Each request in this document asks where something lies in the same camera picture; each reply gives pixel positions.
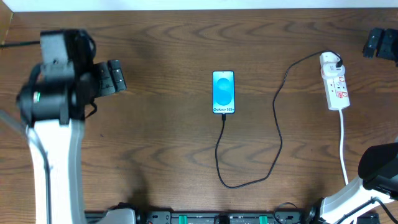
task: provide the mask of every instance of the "white power strip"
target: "white power strip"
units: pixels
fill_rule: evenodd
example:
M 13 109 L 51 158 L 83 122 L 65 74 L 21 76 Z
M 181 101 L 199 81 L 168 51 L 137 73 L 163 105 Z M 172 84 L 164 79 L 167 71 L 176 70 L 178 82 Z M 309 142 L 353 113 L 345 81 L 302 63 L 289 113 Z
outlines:
M 344 65 L 337 67 L 340 61 L 336 54 L 325 52 L 320 56 L 321 76 L 325 84 L 326 98 L 328 99 L 329 110 L 338 111 L 340 114 L 340 163 L 343 171 L 344 182 L 348 184 L 346 166 L 344 163 L 343 143 L 344 143 L 344 120 L 342 109 L 349 106 L 348 90 L 344 74 Z
M 331 52 L 321 54 L 321 75 L 325 85 L 329 110 L 341 110 L 349 106 L 348 90 L 344 77 L 345 67 L 336 67 L 340 59 Z

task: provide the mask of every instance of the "white cable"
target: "white cable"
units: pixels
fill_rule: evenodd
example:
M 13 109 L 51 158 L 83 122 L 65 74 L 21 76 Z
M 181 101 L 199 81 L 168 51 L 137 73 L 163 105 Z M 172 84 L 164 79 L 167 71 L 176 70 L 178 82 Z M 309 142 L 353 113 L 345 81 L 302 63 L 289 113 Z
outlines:
M 340 114 L 340 163 L 341 163 L 341 169 L 343 170 L 344 182 L 347 185 L 348 177 L 347 177 L 346 166 L 344 165 L 344 154 L 343 154 L 344 119 L 343 119 L 343 112 L 341 111 L 341 109 L 338 110 L 338 113 Z
M 40 141 L 39 135 L 37 135 L 34 128 L 29 129 L 28 126 L 24 129 L 24 126 L 14 118 L 9 116 L 4 110 L 0 110 L 0 119 L 2 119 L 6 124 L 8 124 L 12 129 L 21 134 L 24 138 L 28 140 L 28 144 L 32 143 L 40 152 L 40 155 L 43 158 L 44 163 L 44 171 L 45 171 L 45 199 L 46 199 L 46 209 L 47 209 L 47 223 L 51 224 L 51 185 L 50 185 L 50 165 L 49 160 L 47 158 L 47 154 L 44 150 L 43 144 Z

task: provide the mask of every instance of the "green connector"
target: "green connector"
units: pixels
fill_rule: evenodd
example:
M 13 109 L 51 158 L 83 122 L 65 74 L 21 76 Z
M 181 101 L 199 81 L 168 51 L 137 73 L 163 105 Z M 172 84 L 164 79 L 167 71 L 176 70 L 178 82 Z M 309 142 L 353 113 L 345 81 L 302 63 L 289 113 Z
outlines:
M 187 216 L 186 215 L 180 215 L 178 218 L 179 224 L 187 224 Z
M 268 217 L 260 216 L 260 224 L 268 224 Z

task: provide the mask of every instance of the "black charging cable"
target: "black charging cable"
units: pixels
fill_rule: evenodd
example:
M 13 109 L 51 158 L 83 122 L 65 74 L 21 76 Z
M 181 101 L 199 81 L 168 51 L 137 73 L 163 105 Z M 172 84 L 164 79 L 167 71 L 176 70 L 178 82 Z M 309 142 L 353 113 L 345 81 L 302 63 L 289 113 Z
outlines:
M 395 224 L 398 224 L 398 220 L 394 218 L 394 216 L 391 214 L 390 210 L 378 199 L 378 198 L 372 198 L 375 202 L 379 203 L 380 206 L 383 208 L 383 210 L 386 212 L 387 216 L 391 219 L 392 222 Z
M 19 42 L 19 43 L 10 43 L 10 44 L 0 44 L 0 49 L 8 48 L 8 47 L 23 47 L 29 45 L 40 44 L 40 41 L 28 41 L 28 42 Z
M 275 167 L 275 165 L 276 165 L 276 161 L 278 160 L 278 157 L 279 157 L 279 155 L 280 155 L 280 152 L 282 151 L 282 145 L 283 145 L 282 134 L 280 133 L 280 129 L 279 129 L 279 125 L 278 125 L 278 120 L 277 120 L 277 118 L 276 118 L 275 100 L 276 100 L 276 98 L 277 98 L 277 96 L 278 96 L 280 90 L 281 90 L 281 89 L 284 87 L 284 85 L 285 85 L 286 78 L 287 78 L 287 74 L 289 73 L 289 70 L 290 70 L 294 65 L 296 65 L 296 64 L 298 64 L 298 63 L 304 61 L 305 59 L 308 59 L 308 58 L 310 58 L 310 57 L 313 57 L 313 56 L 315 56 L 315 55 L 322 54 L 322 53 L 325 53 L 325 52 L 331 52 L 331 53 L 335 54 L 335 55 L 340 59 L 340 61 L 337 62 L 336 67 L 339 68 L 339 67 L 341 67 L 341 66 L 343 65 L 343 59 L 340 57 L 340 55 L 334 53 L 334 52 L 331 51 L 331 50 L 322 50 L 322 51 L 316 52 L 316 53 L 314 53 L 314 54 L 310 54 L 310 55 L 308 55 L 308 56 L 306 56 L 306 57 L 304 57 L 304 58 L 302 58 L 302 59 L 300 59 L 300 60 L 294 62 L 291 66 L 288 67 L 288 69 L 287 69 L 286 72 L 285 72 L 285 77 L 284 77 L 284 79 L 283 79 L 283 81 L 282 81 L 282 84 L 280 85 L 279 89 L 276 91 L 275 96 L 274 96 L 274 100 L 272 100 L 272 110 L 273 110 L 273 112 L 274 112 L 274 118 L 275 118 L 276 129 L 278 130 L 278 134 L 279 134 L 279 138 L 280 138 L 280 147 L 279 147 L 278 153 L 276 154 L 275 159 L 274 159 L 274 161 L 273 161 L 273 163 L 272 163 L 272 165 L 271 165 L 271 168 L 270 168 L 269 171 L 268 171 L 268 174 L 267 174 L 264 178 L 261 178 L 261 179 L 258 179 L 258 180 L 254 180 L 254 181 L 250 181 L 250 182 L 247 182 L 247 183 L 245 183 L 245 184 L 241 184 L 241 185 L 237 185 L 237 186 L 229 186 L 229 185 L 227 185 L 227 184 L 224 183 L 223 179 L 221 178 L 220 168 L 218 167 L 218 156 L 217 156 L 218 145 L 220 144 L 221 137 L 223 136 L 224 127 L 225 127 L 225 120 L 226 120 L 226 115 L 225 115 L 225 114 L 222 114 L 221 119 L 223 120 L 223 127 L 221 128 L 221 133 L 220 133 L 220 136 L 219 136 L 218 141 L 217 141 L 217 144 L 216 144 L 216 150 L 215 150 L 215 151 L 216 151 L 216 153 L 215 153 L 216 155 L 215 155 L 215 157 L 216 157 L 216 168 L 217 168 L 218 178 L 220 179 L 220 182 L 224 185 L 224 187 L 226 187 L 226 188 L 228 188 L 228 189 L 238 189 L 238 188 L 241 188 L 241 187 L 245 187 L 245 186 L 247 186 L 247 185 L 251 185 L 251 184 L 256 184 L 256 183 L 258 183 L 258 182 L 262 182 L 262 181 L 266 180 L 266 179 L 271 175 L 272 170 L 274 169 L 274 167 Z

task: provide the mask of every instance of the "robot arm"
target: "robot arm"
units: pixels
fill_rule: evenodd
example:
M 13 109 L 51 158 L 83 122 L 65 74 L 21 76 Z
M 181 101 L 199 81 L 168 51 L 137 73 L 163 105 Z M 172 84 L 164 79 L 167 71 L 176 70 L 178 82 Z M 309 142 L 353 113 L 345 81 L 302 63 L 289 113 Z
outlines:
M 126 89 L 118 60 L 94 64 L 83 30 L 40 34 L 43 64 L 17 97 L 34 165 L 36 223 L 86 223 L 81 180 L 85 106 Z M 37 82 L 39 74 L 44 80 Z
M 398 143 L 370 147 L 359 163 L 359 176 L 311 209 L 309 223 L 351 223 L 382 203 L 397 200 Z

